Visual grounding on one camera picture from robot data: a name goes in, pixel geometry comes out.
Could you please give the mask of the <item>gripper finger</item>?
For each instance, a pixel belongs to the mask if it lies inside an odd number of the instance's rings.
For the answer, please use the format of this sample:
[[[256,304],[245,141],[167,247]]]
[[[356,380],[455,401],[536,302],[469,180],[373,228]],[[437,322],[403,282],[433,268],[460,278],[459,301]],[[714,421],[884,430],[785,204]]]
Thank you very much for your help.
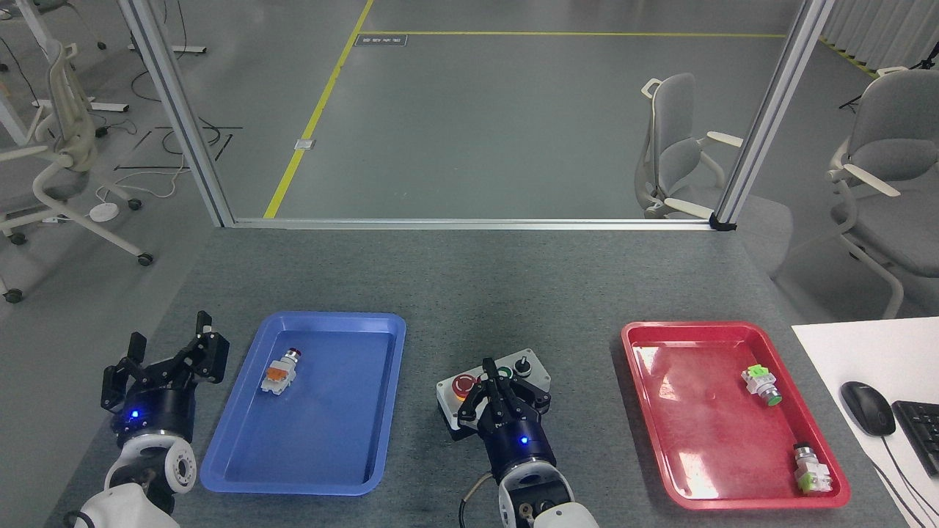
[[[153,390],[160,374],[156,371],[157,364],[143,365],[146,347],[147,338],[143,334],[132,333],[127,354],[117,364],[104,368],[101,408],[117,412],[115,408],[124,403],[123,412],[152,410]]]
[[[507,367],[497,368],[497,397],[500,401],[500,420],[541,420],[552,403],[550,393],[510,372]]]
[[[184,345],[164,368],[164,380],[184,384],[193,377],[218,384],[224,380],[230,343],[214,330],[211,315],[197,313],[197,334]]]
[[[479,434],[500,430],[500,375],[493,358],[483,358],[483,380],[477,381],[458,408],[458,428]]]

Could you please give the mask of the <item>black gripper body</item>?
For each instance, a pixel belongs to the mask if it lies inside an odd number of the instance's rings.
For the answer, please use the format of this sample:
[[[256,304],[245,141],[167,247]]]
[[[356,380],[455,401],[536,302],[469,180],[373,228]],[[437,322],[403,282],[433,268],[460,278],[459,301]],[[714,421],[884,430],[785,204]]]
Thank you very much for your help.
[[[497,423],[491,412],[484,412],[478,421],[478,434],[483,440],[493,478],[497,482],[512,470],[528,461],[544,461],[551,465],[557,459],[547,441],[547,435],[538,419],[509,418]]]
[[[196,391],[191,385],[129,395],[111,423],[115,444],[124,447],[127,441],[145,434],[168,434],[192,442]]]

